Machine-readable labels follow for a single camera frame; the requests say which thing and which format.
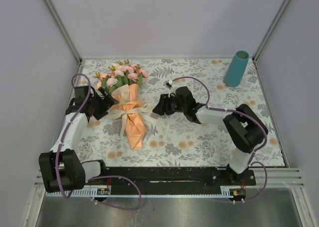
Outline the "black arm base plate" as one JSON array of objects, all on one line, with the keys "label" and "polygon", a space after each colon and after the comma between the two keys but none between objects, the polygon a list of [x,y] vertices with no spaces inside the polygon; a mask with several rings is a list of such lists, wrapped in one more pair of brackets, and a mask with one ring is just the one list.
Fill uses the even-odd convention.
[{"label": "black arm base plate", "polygon": [[124,176],[134,182],[187,181],[219,186],[255,186],[253,170],[236,174],[230,168],[217,167],[103,167],[102,175]]}]

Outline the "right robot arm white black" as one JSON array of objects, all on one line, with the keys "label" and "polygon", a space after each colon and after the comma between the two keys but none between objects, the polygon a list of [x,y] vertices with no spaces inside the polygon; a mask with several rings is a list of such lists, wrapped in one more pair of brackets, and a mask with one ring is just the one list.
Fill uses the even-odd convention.
[{"label": "right robot arm white black", "polygon": [[267,143],[268,130],[248,105],[241,104],[234,110],[209,108],[197,102],[188,87],[160,95],[153,112],[161,116],[182,113],[193,123],[225,127],[236,147],[227,172],[228,182],[233,185],[244,180],[244,171],[251,163],[256,146],[263,147]]}]

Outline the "cream printed ribbon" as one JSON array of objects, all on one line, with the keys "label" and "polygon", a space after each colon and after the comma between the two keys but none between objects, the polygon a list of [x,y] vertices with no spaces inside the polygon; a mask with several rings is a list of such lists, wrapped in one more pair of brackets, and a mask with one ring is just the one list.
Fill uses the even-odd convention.
[{"label": "cream printed ribbon", "polygon": [[161,124],[163,121],[153,118],[147,114],[151,114],[153,112],[153,106],[150,103],[145,103],[140,108],[133,108],[128,111],[120,110],[120,109],[114,109],[111,111],[108,111],[108,119],[122,119],[122,126],[120,131],[120,138],[124,138],[124,131],[125,131],[125,125],[129,114],[139,114],[143,119],[155,123],[155,124]]}]

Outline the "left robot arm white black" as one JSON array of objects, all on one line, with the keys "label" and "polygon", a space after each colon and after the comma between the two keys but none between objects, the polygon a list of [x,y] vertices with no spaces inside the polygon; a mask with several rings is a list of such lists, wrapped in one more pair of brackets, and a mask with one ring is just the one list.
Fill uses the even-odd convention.
[{"label": "left robot arm white black", "polygon": [[105,163],[102,160],[82,163],[75,150],[90,118],[100,120],[116,104],[118,101],[103,88],[75,88],[75,97],[71,99],[65,112],[65,123],[57,142],[49,152],[40,154],[38,159],[48,193],[81,190],[90,179],[98,185],[107,182]]}]

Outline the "orange beige wrapping paper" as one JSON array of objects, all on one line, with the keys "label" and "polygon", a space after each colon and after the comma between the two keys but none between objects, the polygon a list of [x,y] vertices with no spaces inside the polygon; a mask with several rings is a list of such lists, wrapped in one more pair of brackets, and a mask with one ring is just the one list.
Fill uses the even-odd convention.
[{"label": "orange beige wrapping paper", "polygon": [[[142,107],[143,103],[137,99],[138,90],[139,86],[137,84],[124,85],[114,90],[112,92],[112,97],[119,103],[113,105],[111,110],[120,109],[128,111],[133,108]],[[143,137],[145,133],[146,127],[143,118],[137,113],[129,114],[125,125],[124,135],[126,135],[132,150],[143,146]]]}]

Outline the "pink flower bunch green stems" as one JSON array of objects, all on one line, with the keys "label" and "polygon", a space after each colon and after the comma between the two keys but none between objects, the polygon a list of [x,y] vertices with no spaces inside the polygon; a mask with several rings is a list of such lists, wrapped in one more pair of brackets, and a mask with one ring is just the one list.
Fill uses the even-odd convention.
[{"label": "pink flower bunch green stems", "polygon": [[128,59],[123,62],[117,61],[111,64],[108,72],[103,74],[100,72],[96,73],[96,78],[98,79],[96,89],[103,88],[112,93],[124,85],[137,84],[142,86],[147,77],[147,71],[140,64],[131,64]]}]

